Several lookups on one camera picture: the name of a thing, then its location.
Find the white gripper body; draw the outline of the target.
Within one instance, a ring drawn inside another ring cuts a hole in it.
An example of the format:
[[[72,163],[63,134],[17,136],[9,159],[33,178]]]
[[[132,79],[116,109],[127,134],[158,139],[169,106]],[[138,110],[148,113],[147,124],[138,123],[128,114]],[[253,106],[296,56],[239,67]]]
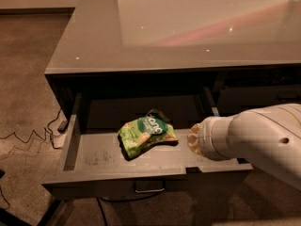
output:
[[[227,142],[230,122],[228,117],[209,117],[199,125],[198,142],[204,157],[213,161],[233,158]]]

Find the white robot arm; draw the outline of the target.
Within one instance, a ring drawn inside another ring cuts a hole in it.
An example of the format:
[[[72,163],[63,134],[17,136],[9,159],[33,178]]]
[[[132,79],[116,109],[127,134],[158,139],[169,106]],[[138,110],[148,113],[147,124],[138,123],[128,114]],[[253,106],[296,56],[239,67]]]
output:
[[[213,161],[243,158],[280,181],[301,189],[301,105],[250,109],[195,124],[187,145]]]

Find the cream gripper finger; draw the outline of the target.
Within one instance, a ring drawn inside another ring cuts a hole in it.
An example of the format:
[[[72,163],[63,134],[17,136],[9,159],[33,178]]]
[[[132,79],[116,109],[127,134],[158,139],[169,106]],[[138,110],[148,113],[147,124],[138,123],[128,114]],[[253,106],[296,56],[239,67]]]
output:
[[[195,154],[201,154],[200,143],[198,139],[199,128],[200,124],[196,123],[190,128],[187,135],[187,146]]]

